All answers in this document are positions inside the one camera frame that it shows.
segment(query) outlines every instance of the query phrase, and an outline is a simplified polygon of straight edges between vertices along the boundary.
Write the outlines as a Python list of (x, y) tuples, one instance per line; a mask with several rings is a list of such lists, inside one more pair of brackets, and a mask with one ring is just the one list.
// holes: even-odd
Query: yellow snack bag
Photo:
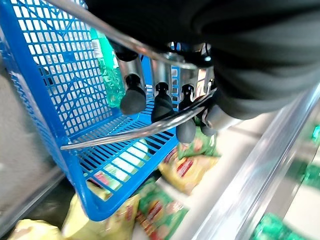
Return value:
[(191, 156), (178, 158), (175, 147), (159, 164), (158, 169), (164, 178), (179, 191), (190, 195), (198, 185), (205, 172), (212, 168), (218, 161), (214, 156)]
[(60, 230), (42, 220), (20, 220), (8, 240), (63, 240)]
[(138, 211), (140, 195), (134, 195), (105, 220), (105, 229), (101, 233), (103, 240), (131, 240)]
[[(98, 197), (108, 199), (104, 189), (88, 183), (89, 188)], [(109, 218), (102, 221), (90, 220), (83, 211), (81, 201), (75, 194), (62, 226), (62, 235), (66, 240), (130, 240), (137, 214), (139, 195), (127, 199)]]

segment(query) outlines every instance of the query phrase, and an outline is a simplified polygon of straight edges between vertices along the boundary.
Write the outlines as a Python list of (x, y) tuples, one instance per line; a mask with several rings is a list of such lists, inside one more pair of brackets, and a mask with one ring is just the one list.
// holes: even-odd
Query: green snack bag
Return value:
[(305, 169), (302, 183), (320, 189), (320, 166), (309, 164)]
[(252, 240), (306, 240), (272, 213), (265, 214), (255, 228)]
[(192, 143), (179, 143), (177, 149), (179, 159), (197, 155), (220, 157), (216, 151), (216, 135), (211, 137), (204, 135), (199, 126), (196, 127), (195, 137)]
[(166, 194), (153, 177), (136, 193), (141, 197), (136, 220), (151, 240), (169, 240), (188, 210)]

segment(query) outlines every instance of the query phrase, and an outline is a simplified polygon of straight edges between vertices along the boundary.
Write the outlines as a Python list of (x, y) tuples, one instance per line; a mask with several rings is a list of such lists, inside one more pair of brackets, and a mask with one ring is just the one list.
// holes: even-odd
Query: gray floor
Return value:
[(1, 233), (8, 215), (52, 178), (52, 170), (56, 166), (27, 114), (1, 57), (0, 113)]

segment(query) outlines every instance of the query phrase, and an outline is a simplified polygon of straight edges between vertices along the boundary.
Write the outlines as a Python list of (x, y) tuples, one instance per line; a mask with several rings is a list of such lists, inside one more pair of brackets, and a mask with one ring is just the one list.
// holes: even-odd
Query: black knob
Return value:
[(120, 109), (124, 115), (133, 115), (145, 110), (146, 94), (139, 87), (140, 77), (135, 74), (130, 74), (126, 77), (126, 84), (128, 86), (124, 97), (121, 99)]
[[(179, 110), (189, 107), (193, 102), (191, 101), (194, 95), (194, 88), (191, 85), (182, 86), (182, 101), (179, 103)], [(180, 143), (189, 144), (196, 136), (196, 124), (193, 119), (180, 124), (175, 128), (175, 135)]]
[(167, 118), (175, 113), (171, 97), (167, 94), (168, 88), (168, 85), (164, 82), (160, 82), (155, 86), (158, 95), (154, 98), (154, 106), (151, 113), (152, 123)]

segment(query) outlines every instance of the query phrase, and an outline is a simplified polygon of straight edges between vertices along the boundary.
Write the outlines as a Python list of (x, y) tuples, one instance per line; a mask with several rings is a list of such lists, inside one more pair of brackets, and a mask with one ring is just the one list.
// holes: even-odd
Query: metal basket handle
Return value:
[(137, 128), (129, 131), (124, 131), (112, 136), (100, 137), (94, 140), (83, 141), (78, 143), (71, 143), (68, 145), (61, 146), (61, 150), (70, 150), (70, 149), (80, 149), (86, 147), (92, 147), (102, 144), (112, 144), (123, 142), (127, 140), (143, 138), (150, 135), (154, 135), (163, 131), (167, 131), (171, 128), (174, 128), (189, 119), (193, 118), (195, 115), (201, 113), (205, 109), (206, 102), (213, 96), (215, 90), (211, 91), (207, 95), (202, 96), (199, 100), (195, 101), (188, 108), (175, 113), (172, 116), (169, 116), (161, 121), (157, 121), (149, 126)]
[[(171, 51), (161, 51), (152, 46), (144, 44), (139, 40), (128, 36), (114, 27), (110, 26), (106, 22), (102, 21), (100, 18), (93, 15), (87, 9), (82, 6), (70, 1), (70, 0), (46, 0), (46, 2), (64, 10), (65, 12), (71, 14), (72, 16), (80, 19), (84, 23), (89, 24), (98, 31), (104, 33), (109, 39), (131, 49), (142, 55), (146, 55), (154, 60), (159, 60), (170, 65), (174, 65), (183, 69), (197, 69), (198, 67), (185, 60), (183, 55)], [(210, 58), (205, 57), (200, 61), (202, 66), (210, 65)]]

